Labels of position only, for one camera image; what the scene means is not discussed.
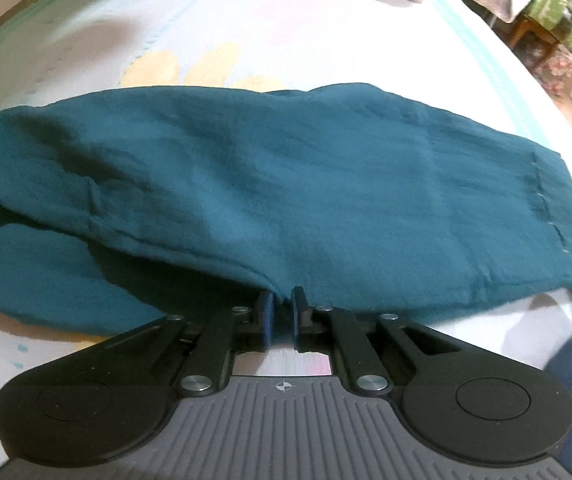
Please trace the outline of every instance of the bed sheet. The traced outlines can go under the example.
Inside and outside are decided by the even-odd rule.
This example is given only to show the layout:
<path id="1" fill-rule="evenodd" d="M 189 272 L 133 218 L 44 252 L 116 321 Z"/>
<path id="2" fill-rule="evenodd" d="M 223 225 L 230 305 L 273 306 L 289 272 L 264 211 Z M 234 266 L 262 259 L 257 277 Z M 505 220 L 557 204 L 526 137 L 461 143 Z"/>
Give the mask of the bed sheet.
<path id="1" fill-rule="evenodd" d="M 0 28 L 0 109 L 119 86 L 269 91 L 367 82 L 560 152 L 572 131 L 512 53 L 460 0 L 40 0 Z M 572 297 L 540 294 L 438 330 L 541 367 L 572 334 Z M 96 342 L 0 315 L 0 387 Z M 236 372 L 328 373 L 278 348 Z M 5 460 L 0 446 L 0 464 Z"/>

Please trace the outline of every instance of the wooden stool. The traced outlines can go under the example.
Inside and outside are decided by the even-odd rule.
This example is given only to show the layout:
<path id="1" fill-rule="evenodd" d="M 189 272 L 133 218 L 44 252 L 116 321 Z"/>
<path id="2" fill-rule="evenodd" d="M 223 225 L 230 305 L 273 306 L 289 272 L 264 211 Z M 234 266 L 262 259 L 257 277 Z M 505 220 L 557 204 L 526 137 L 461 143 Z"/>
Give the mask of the wooden stool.
<path id="1" fill-rule="evenodd" d="M 559 38 L 549 30 L 545 30 L 539 23 L 537 23 L 532 18 L 529 18 L 528 16 L 521 16 L 521 18 L 517 22 L 517 25 L 515 25 L 515 28 L 512 30 L 512 35 L 510 37 L 510 41 L 508 42 L 509 49 L 514 50 L 519 40 L 523 38 L 525 33 L 527 32 L 534 32 L 534 34 L 540 40 L 542 40 L 544 43 L 547 44 L 545 55 L 530 70 L 530 72 L 534 72 L 535 68 L 537 68 L 544 62 L 548 61 L 548 59 L 552 57 L 552 54 L 554 54 L 554 51 L 557 49 L 557 46 L 563 42 L 563 38 Z"/>

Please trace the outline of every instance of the teal garment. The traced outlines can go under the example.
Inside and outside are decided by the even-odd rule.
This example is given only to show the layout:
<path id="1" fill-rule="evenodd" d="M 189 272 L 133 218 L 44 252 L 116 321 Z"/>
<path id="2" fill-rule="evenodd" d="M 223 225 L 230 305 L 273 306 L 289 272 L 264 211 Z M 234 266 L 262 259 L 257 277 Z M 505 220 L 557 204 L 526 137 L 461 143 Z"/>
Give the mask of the teal garment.
<path id="1" fill-rule="evenodd" d="M 453 319 L 572 290 L 560 156 L 365 84 L 0 112 L 0 311 L 111 334 L 261 288 Z"/>

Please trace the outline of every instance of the ribbed surface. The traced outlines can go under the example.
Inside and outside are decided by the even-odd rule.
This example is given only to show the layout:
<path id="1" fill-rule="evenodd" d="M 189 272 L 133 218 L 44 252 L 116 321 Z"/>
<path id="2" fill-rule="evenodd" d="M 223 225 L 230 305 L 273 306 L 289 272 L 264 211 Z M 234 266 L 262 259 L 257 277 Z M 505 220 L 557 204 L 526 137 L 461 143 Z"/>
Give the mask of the ribbed surface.
<path id="1" fill-rule="evenodd" d="M 0 470 L 0 480 L 571 478 L 552 459 L 490 469 L 443 458 L 385 401 L 354 396 L 333 377 L 232 378 L 216 396 L 182 402 L 156 439 L 115 462 L 58 470 L 16 460 Z"/>

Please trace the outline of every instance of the turquoise stripe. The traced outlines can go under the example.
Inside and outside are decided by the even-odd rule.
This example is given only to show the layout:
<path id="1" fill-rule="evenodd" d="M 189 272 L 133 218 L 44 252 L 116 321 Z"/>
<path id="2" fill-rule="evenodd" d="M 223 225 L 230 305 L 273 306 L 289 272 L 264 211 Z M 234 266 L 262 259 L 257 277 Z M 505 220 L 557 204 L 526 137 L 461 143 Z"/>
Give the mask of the turquoise stripe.
<path id="1" fill-rule="evenodd" d="M 527 101 L 521 95 L 517 85 L 508 73 L 488 50 L 488 47 L 470 30 L 447 0 L 432 0 L 432 3 L 445 22 L 467 46 L 479 67 L 489 79 L 508 116 L 515 125 L 515 131 L 522 137 L 534 140 L 534 142 L 550 148 L 549 139 L 528 106 Z"/>

